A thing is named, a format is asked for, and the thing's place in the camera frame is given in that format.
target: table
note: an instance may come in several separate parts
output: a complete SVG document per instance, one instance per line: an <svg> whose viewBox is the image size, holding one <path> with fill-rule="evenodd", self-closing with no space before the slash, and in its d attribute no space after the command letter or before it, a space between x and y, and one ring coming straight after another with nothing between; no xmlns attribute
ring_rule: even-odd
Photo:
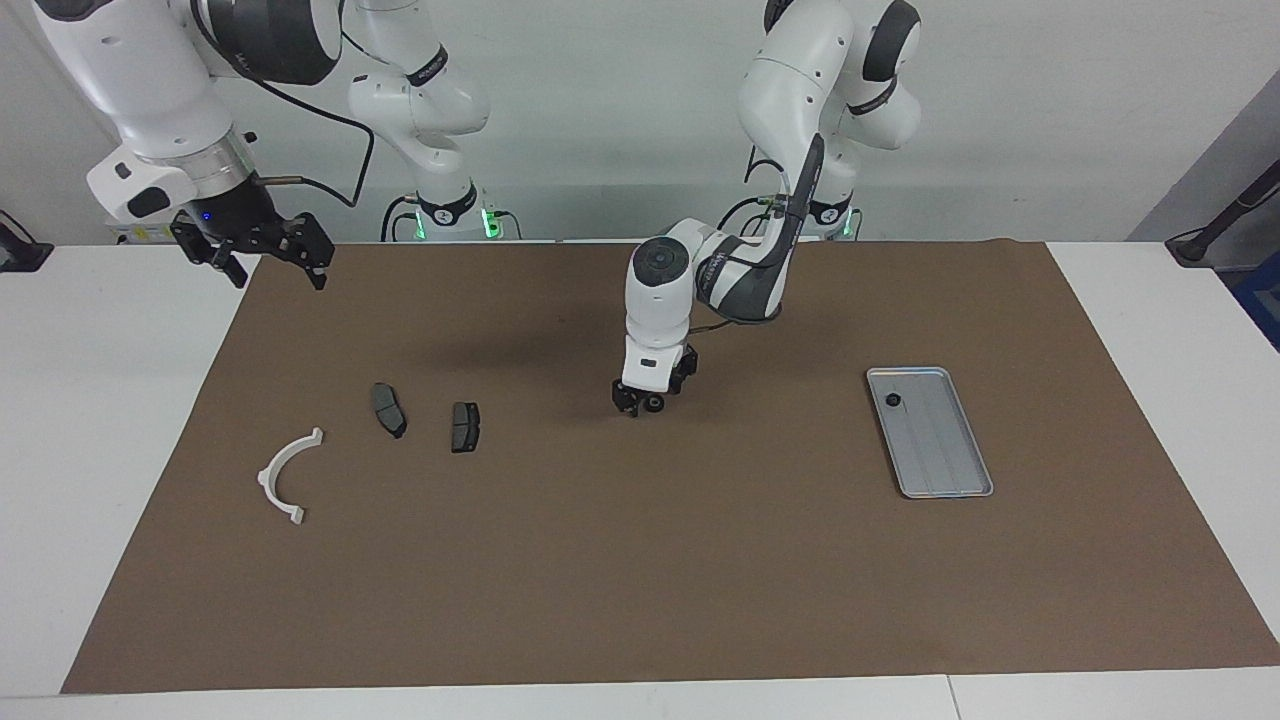
<svg viewBox="0 0 1280 720"><path fill-rule="evenodd" d="M1050 250L1280 635L1280 355L1210 270L1181 269L1158 245ZM0 716L1270 719L1280 708L1280 667L49 697L239 299L174 247L63 247L37 274L0 277Z"/></svg>

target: silver rectangular tray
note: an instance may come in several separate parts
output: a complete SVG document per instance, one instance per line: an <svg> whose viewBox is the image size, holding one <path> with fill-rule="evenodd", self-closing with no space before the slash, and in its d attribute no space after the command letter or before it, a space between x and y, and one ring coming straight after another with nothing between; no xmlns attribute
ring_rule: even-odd
<svg viewBox="0 0 1280 720"><path fill-rule="evenodd" d="M902 495L991 495L991 475L945 369L872 368L867 383Z"/></svg>

